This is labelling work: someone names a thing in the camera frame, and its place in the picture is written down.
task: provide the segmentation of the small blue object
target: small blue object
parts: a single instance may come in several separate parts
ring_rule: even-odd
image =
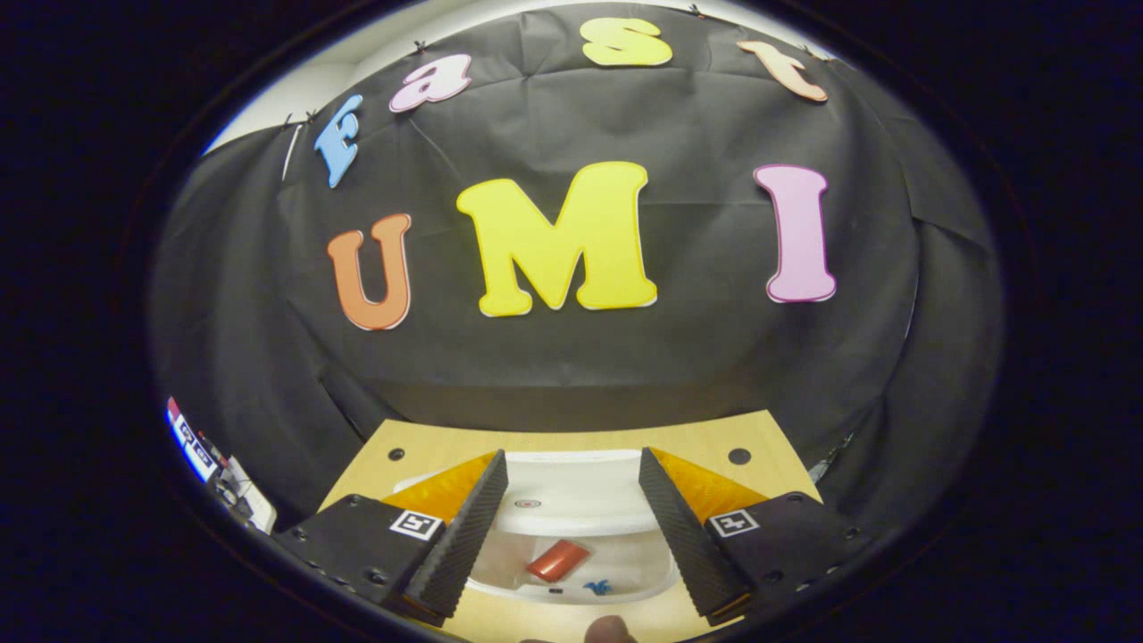
[[[596,596],[604,596],[605,594],[609,594],[612,592],[612,586],[607,584],[606,578],[599,582],[589,582],[584,585],[584,587],[594,592]]]
[[[329,188],[337,186],[337,183],[350,168],[353,158],[357,156],[357,144],[349,144],[347,140],[358,132],[357,116],[351,112],[361,104],[361,95],[354,94],[349,101],[337,110],[329,124],[321,130],[313,148],[321,152],[329,167]]]

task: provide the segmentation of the white wall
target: white wall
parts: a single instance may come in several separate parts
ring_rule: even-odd
[[[218,134],[207,151],[250,131],[305,120],[306,111],[323,106],[369,74],[413,53],[413,41],[434,42],[458,31],[521,11],[581,5],[599,0],[426,0],[363,25],[298,65],[251,101]],[[621,0],[686,9],[690,2]],[[833,57],[821,45],[726,0],[697,1],[703,14],[761,31],[794,46],[808,46],[818,57]]]

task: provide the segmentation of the pink letter i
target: pink letter i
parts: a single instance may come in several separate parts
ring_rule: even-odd
[[[778,227],[778,271],[766,294],[778,303],[830,298],[838,282],[825,270],[825,177],[806,167],[765,164],[754,170],[754,180],[770,193]]]

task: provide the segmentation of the wooden board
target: wooden board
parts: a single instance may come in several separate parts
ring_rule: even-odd
[[[654,447],[705,467],[767,497],[800,491],[821,500],[806,468],[766,411],[734,418],[624,432],[570,434],[453,429],[386,420],[326,497],[322,508],[350,493],[384,498],[397,483],[447,469],[496,449],[504,451],[604,451]],[[391,460],[401,449],[405,456]],[[728,456],[745,449],[751,459],[734,465]],[[698,617],[682,581],[650,598],[610,605],[555,605],[517,601],[465,589],[443,630],[480,643],[539,638],[578,643],[594,619],[622,616],[640,643],[680,641],[713,628]]]

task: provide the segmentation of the letter f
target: letter f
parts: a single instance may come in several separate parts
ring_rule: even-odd
[[[318,140],[313,144],[313,148],[321,152],[322,158],[326,159],[326,166],[329,167],[330,188],[337,186],[345,170],[353,162],[353,158],[357,156],[357,144],[350,145],[346,140],[357,136],[357,116],[350,112],[358,108],[360,104],[360,94],[350,96],[350,99],[345,101],[342,108],[337,110],[337,113],[321,130]]]

